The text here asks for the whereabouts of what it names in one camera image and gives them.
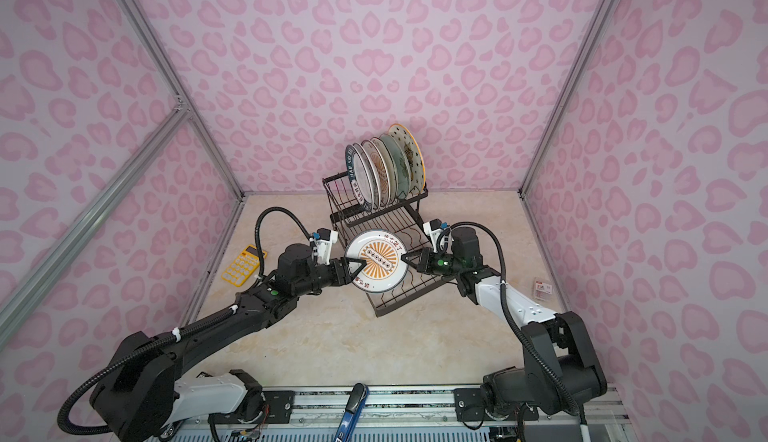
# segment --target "small package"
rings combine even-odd
[[[552,284],[536,277],[533,280],[533,298],[537,301],[549,302],[552,299]]]

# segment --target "wire rack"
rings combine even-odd
[[[427,236],[422,231],[424,221],[418,214],[421,200],[429,195],[429,190],[426,188],[417,196],[395,200],[379,210],[365,212],[352,192],[346,172],[324,178],[322,185],[328,194],[333,229],[340,234],[344,247],[360,232],[374,229],[383,229],[395,234],[409,252],[429,244]],[[440,277],[419,274],[412,268],[408,268],[408,273],[401,284],[391,291],[368,294],[368,299],[376,316],[381,317],[445,283]]]

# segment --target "yellow-rimmed plate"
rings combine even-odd
[[[414,196],[420,194],[426,185],[427,174],[422,151],[418,148],[416,139],[411,131],[400,124],[392,124],[389,127],[389,135],[397,142],[408,159],[408,166],[411,169],[411,185],[408,193]]]

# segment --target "beige marble floor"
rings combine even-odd
[[[253,243],[256,219],[271,206],[288,208],[310,232],[330,226],[324,195],[252,196],[224,264]],[[434,192],[422,201],[421,214],[425,220],[472,220],[491,227],[502,242],[508,282],[523,293],[531,293],[534,277],[548,278],[517,193]],[[267,273],[286,245],[302,240],[299,229],[281,214],[267,216],[261,234],[269,253]],[[497,268],[492,241],[480,238],[485,262]],[[334,256],[341,253],[340,245]],[[230,304],[239,290],[219,275],[200,317]],[[562,310],[556,300],[547,305]],[[283,321],[231,344],[189,374],[240,368],[265,386],[460,384],[478,383],[483,375],[513,365],[522,366],[522,349],[512,331],[491,312],[459,296],[455,285],[443,285],[380,318],[366,294],[348,285],[302,297]]]

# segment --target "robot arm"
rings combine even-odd
[[[132,358],[93,384],[91,406],[107,426],[91,428],[87,433],[85,428],[74,426],[68,419],[72,401],[59,412],[59,427],[76,435],[112,431],[123,442],[141,442],[159,435],[168,424],[195,416],[234,413],[244,423],[257,418],[263,413],[262,387],[242,370],[219,377],[180,378],[214,352],[279,322],[296,308],[300,296],[351,283],[366,262],[346,257],[331,259],[331,246],[336,240],[337,232],[320,229],[312,234],[309,245],[289,245],[278,257],[277,270],[238,292],[233,305],[187,326],[201,330],[188,336],[184,328],[153,338],[144,332],[126,337],[108,368],[152,343],[170,343]],[[354,271],[351,262],[356,262]]]
[[[508,368],[483,378],[481,390],[490,413],[511,414],[524,404],[538,406],[550,415],[569,409],[562,389],[558,389],[541,361],[578,405],[605,394],[608,383],[578,315],[557,314],[503,281],[499,272],[483,263],[474,228],[448,229],[435,219],[424,224],[424,233],[432,247],[405,254],[403,260],[418,272],[455,278],[461,296],[508,322],[502,309],[503,286],[510,318],[522,332],[518,338],[527,339],[530,344],[524,346],[536,353],[524,350],[524,368]],[[448,244],[452,253],[448,253]],[[558,357],[555,345],[567,349],[568,354]]]
[[[264,211],[260,220],[270,210]],[[525,368],[509,368],[484,377],[481,390],[488,412],[510,414],[524,404],[539,406],[546,414],[568,408],[563,391],[544,370],[545,364],[579,404],[604,394],[607,384],[584,322],[572,312],[556,314],[503,282],[502,274],[483,264],[473,228],[453,228],[452,253],[447,253],[448,244],[443,243],[447,237],[441,226],[438,220],[425,224],[432,247],[405,254],[403,260],[418,272],[455,278],[461,296],[508,322],[513,320],[515,334],[533,347],[524,352]],[[109,366],[64,402],[59,427],[75,435],[115,432],[123,442],[141,442],[159,435],[168,424],[199,415],[233,414],[244,423],[257,420],[264,414],[262,387],[242,370],[216,378],[180,379],[214,352],[282,320],[296,308],[300,296],[349,284],[366,265],[361,259],[330,258],[338,239],[334,231],[320,229],[308,239],[309,244],[286,247],[278,257],[277,270],[238,292],[230,307],[181,330],[153,338],[144,332],[126,337]],[[355,270],[350,269],[351,262],[356,263]],[[502,287],[509,319],[501,303]],[[553,344],[566,348],[568,355],[558,358]],[[90,388],[94,389],[91,406],[105,426],[83,428],[69,419],[74,403]]]
[[[418,253],[421,267],[413,263],[413,256],[406,254],[406,263],[418,272],[427,274],[444,274],[459,276],[456,283],[463,297],[469,297],[477,305],[485,307],[505,321],[501,303],[501,276],[493,269],[482,264],[482,255],[475,229],[458,227],[450,236],[442,236],[448,224],[434,219],[424,223],[424,233],[432,243],[432,249],[424,248]],[[453,254],[448,254],[447,247],[453,238]],[[469,267],[477,266],[478,270],[467,271]],[[519,326],[529,322],[546,322],[555,318],[555,312],[531,300],[522,292],[507,284],[507,304],[514,321]]]

